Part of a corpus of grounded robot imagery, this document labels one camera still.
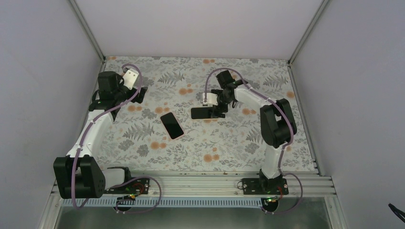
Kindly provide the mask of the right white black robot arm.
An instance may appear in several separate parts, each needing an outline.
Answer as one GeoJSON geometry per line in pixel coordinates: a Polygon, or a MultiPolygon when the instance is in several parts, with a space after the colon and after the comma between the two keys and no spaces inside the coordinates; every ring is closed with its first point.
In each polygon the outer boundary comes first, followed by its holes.
{"type": "Polygon", "coordinates": [[[220,90],[204,89],[203,105],[213,108],[208,113],[209,118],[224,118],[228,105],[239,102],[247,105],[259,114],[260,131],[267,144],[265,162],[260,169],[259,189],[264,194],[271,194],[277,188],[275,178],[282,177],[281,160],[285,148],[293,141],[297,128],[288,100],[273,100],[254,89],[242,77],[237,81],[232,76],[231,68],[221,67],[209,73],[218,72],[216,79],[220,90]]]}

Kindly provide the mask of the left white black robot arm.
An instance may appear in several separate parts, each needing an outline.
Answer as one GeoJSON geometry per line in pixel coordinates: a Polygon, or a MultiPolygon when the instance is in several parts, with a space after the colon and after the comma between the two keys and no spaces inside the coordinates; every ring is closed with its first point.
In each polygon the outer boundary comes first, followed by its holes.
{"type": "Polygon", "coordinates": [[[106,189],[115,187],[127,193],[133,187],[128,169],[101,169],[97,156],[107,131],[115,121],[122,105],[142,103],[147,87],[142,86],[138,70],[127,69],[123,75],[114,71],[101,72],[99,89],[88,108],[85,128],[66,156],[53,163],[56,183],[63,199],[100,198],[106,189]]]}

